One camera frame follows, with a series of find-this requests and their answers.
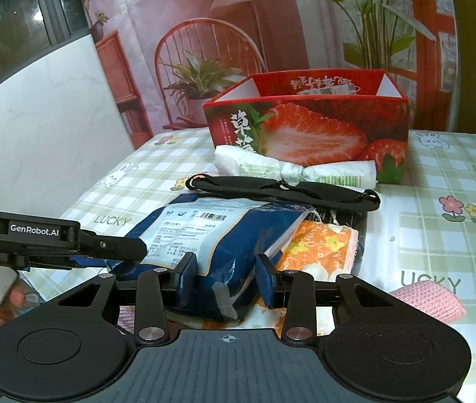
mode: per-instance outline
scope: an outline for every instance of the painted chair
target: painted chair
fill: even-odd
[[[158,88],[169,119],[163,126],[167,130],[206,127],[191,114],[186,99],[165,89],[178,81],[170,65],[186,63],[184,51],[197,59],[222,59],[228,66],[241,69],[244,76],[267,71],[257,45],[235,25],[212,18],[179,23],[162,37],[155,53]]]

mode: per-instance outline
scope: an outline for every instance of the red box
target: red box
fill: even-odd
[[[400,183],[409,100],[382,70],[255,74],[204,103],[214,145],[236,145],[304,167],[374,160]]]

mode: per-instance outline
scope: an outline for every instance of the hand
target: hand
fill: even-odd
[[[15,310],[21,308],[26,302],[24,285],[16,284],[8,296],[8,303],[0,309],[0,326],[13,320],[16,316]]]

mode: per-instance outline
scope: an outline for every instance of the checkered tablecloth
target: checkered tablecloth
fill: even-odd
[[[63,218],[99,234],[123,236],[185,192],[186,178],[215,170],[213,152],[207,129],[158,135],[118,165],[114,177],[85,193]],[[396,202],[391,206],[396,208],[393,219],[398,219],[398,268],[386,273],[383,288],[430,279],[460,298],[467,315],[453,326],[467,339],[473,363],[459,398],[476,402],[476,135],[411,131],[404,184],[378,185],[380,193]],[[100,271],[33,269],[28,278],[49,299]]]

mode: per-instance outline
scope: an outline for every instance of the window frame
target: window frame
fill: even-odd
[[[0,76],[0,84],[37,60],[53,53],[61,47],[64,47],[64,45],[68,45],[82,37],[90,35],[88,23],[84,28],[81,28],[78,31],[70,31],[67,17],[62,9],[61,0],[38,0],[38,6],[40,6],[40,11],[42,12],[50,47],[35,54],[30,59],[25,60],[23,63]]]

